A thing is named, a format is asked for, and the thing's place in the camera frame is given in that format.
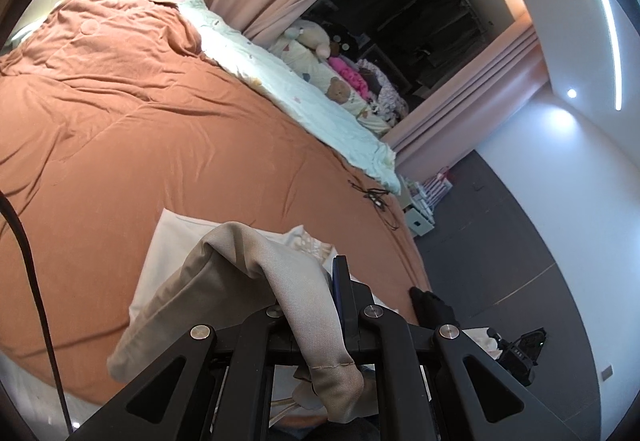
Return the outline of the cream white jacket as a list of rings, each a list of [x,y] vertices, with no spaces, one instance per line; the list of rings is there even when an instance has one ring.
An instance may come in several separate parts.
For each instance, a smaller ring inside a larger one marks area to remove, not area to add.
[[[279,234],[164,210],[107,372],[129,383],[191,327],[222,331],[277,303],[306,363],[278,388],[294,383],[294,400],[334,423],[378,413],[373,374],[345,348],[330,289],[336,256],[300,225]]]

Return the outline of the black clothes hanger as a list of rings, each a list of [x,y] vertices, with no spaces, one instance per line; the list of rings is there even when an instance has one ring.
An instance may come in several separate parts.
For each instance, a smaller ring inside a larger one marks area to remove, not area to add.
[[[376,213],[382,220],[382,222],[390,229],[390,231],[397,231],[399,229],[399,221],[390,210],[386,196],[390,195],[385,188],[367,188],[356,184],[355,182],[348,181],[351,188],[361,194],[361,197],[367,199],[375,209]]]

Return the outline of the pink clothing pile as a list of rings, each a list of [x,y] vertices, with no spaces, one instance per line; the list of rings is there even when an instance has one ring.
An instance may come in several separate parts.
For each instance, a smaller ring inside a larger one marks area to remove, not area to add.
[[[367,81],[356,71],[355,68],[347,64],[341,57],[330,56],[328,58],[329,65],[340,75],[363,100],[371,101],[372,95],[369,90]]]

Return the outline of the black garment on bed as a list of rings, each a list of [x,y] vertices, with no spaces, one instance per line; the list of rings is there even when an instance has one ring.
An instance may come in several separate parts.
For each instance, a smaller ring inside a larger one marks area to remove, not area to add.
[[[454,309],[431,291],[421,291],[418,287],[411,287],[409,297],[421,327],[432,331],[442,325],[460,327]]]

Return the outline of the white bedside table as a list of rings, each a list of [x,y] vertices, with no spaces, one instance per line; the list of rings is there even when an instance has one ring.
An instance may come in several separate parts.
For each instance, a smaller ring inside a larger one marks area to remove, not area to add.
[[[413,237],[422,237],[435,228],[434,211],[422,184],[400,177],[399,205]]]

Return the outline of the pink right curtain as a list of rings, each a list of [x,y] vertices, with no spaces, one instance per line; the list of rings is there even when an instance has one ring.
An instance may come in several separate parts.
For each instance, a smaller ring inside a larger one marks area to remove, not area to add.
[[[523,16],[385,135],[396,171],[425,181],[454,166],[548,81],[534,25]]]

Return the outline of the light green blanket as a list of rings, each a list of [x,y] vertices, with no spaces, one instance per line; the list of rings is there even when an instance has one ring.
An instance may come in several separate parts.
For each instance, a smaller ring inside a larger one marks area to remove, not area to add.
[[[304,80],[283,60],[250,42],[209,11],[204,0],[182,0],[180,14],[198,31],[205,55],[268,98],[300,127],[390,192],[401,191],[395,153],[356,117]]]

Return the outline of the bear print cushion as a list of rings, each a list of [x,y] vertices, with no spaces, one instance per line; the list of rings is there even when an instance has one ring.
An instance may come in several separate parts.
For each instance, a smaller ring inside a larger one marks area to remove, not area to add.
[[[390,125],[375,114],[369,104],[345,79],[310,49],[295,40],[281,36],[269,51],[290,66],[297,75],[352,114],[362,127],[381,138]]]

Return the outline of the cream plush toy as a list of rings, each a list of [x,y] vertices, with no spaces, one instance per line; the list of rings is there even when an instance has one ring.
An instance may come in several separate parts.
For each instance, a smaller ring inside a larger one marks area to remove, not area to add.
[[[284,32],[284,35],[314,51],[314,54],[321,60],[327,60],[331,56],[331,39],[329,35],[319,24],[311,20],[296,19]]]

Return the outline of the brown orange bed cover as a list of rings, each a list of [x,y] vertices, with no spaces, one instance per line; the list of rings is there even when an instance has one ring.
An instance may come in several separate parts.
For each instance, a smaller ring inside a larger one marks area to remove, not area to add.
[[[20,217],[64,388],[101,404],[164,210],[300,225],[405,319],[423,262],[350,187],[384,188],[222,69],[162,0],[65,0],[1,60],[1,190]]]

